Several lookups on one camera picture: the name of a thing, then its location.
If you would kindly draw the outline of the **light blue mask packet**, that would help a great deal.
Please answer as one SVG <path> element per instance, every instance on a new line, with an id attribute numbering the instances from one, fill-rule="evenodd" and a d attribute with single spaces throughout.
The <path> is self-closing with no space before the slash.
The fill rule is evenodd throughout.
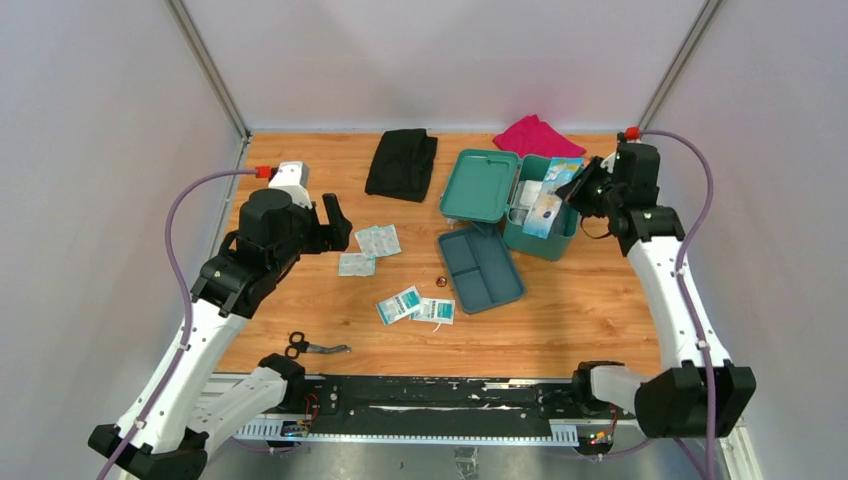
<path id="1" fill-rule="evenodd" d="M 581 171 L 583 162 L 583 158 L 568 157 L 554 157 L 549 161 L 539 193 L 524 220 L 524 234 L 548 238 L 563 204 L 556 191 L 574 179 Z"/>

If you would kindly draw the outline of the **white gauze pad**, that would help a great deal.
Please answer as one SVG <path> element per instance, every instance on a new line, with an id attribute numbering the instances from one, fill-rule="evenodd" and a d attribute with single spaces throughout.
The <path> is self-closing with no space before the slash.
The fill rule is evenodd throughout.
<path id="1" fill-rule="evenodd" d="M 517 185 L 515 208 L 524 210 L 531 209 L 541 192 L 542 186 L 543 183 L 541 181 L 520 181 Z"/>

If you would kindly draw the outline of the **teal medicine box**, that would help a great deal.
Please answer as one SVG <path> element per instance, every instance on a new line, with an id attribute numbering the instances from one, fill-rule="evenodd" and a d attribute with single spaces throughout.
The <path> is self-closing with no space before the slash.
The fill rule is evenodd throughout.
<path id="1" fill-rule="evenodd" d="M 562 204 L 547 239 L 522 232 L 529 210 L 516 209 L 520 181 L 541 181 L 552 158 L 466 149 L 458 155 L 441 196 L 448 219 L 494 224 L 507 248 L 549 261 L 562 258 L 577 230 L 579 214 Z"/>

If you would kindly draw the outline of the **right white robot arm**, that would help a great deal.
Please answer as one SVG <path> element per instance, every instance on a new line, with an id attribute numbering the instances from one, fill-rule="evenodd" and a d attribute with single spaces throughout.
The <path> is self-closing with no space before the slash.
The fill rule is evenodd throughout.
<path id="1" fill-rule="evenodd" d="M 647 298 L 662 368 L 650 377 L 617 361 L 582 362 L 571 403 L 589 418 L 609 405 L 627 410 L 649 438 L 723 438 L 742 416 L 756 380 L 751 368 L 733 363 L 687 280 L 690 235 L 676 210 L 658 201 L 659 167 L 656 147 L 621 142 L 557 192 L 581 216 L 607 221 Z"/>

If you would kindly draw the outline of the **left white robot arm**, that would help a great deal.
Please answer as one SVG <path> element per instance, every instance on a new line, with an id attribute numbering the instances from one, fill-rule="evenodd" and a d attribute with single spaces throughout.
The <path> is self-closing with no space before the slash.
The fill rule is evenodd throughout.
<path id="1" fill-rule="evenodd" d="M 351 222 L 334 194 L 323 196 L 328 219 L 319 220 L 304 163 L 255 167 L 250 175 L 266 186 L 243 203 L 236 229 L 196 280 L 178 279 L 184 317 L 151 378 L 115 423 L 89 436 L 107 467 L 139 479 L 197 479 L 217 449 L 257 415 L 273 407 L 293 413 L 305 403 L 304 369 L 271 354 L 211 403 L 199 404 L 225 351 L 296 263 L 342 252 L 350 241 Z"/>

